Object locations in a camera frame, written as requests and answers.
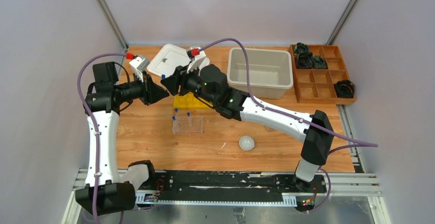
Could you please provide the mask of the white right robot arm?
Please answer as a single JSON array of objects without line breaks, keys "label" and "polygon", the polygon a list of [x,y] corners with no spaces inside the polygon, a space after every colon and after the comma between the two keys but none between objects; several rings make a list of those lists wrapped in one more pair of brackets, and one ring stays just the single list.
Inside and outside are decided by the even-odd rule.
[{"label": "white right robot arm", "polygon": [[161,84],[172,95],[192,93],[227,119],[265,125],[302,142],[301,158],[288,183],[299,192],[312,188],[316,172],[327,162],[333,136],[329,118],[322,111],[300,113],[260,101],[247,92],[230,87],[226,74],[215,65],[192,72],[178,66],[171,76],[161,80]]}]

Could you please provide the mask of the clear acrylic tube rack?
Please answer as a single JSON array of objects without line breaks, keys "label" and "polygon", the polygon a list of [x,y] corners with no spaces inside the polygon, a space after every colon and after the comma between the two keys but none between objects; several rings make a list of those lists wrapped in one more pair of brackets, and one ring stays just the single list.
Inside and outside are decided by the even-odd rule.
[{"label": "clear acrylic tube rack", "polygon": [[187,122],[187,116],[179,116],[177,119],[176,128],[172,128],[173,134],[203,134],[204,121],[203,116],[192,116],[192,126],[190,127]]}]

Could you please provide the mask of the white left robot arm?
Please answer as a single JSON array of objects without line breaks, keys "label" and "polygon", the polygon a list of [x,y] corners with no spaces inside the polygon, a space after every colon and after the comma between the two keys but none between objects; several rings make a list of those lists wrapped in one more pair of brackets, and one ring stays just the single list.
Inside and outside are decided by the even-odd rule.
[{"label": "white left robot arm", "polygon": [[147,74],[148,59],[137,57],[129,65],[134,80],[123,84],[118,83],[114,62],[94,65],[95,81],[82,98],[90,132],[90,157],[85,187],[77,190],[75,199],[95,216],[133,209],[139,187],[150,190],[157,183],[154,166],[149,160],[131,163],[123,176],[118,172],[116,132],[121,104],[130,105],[139,99],[149,106],[169,96]]}]

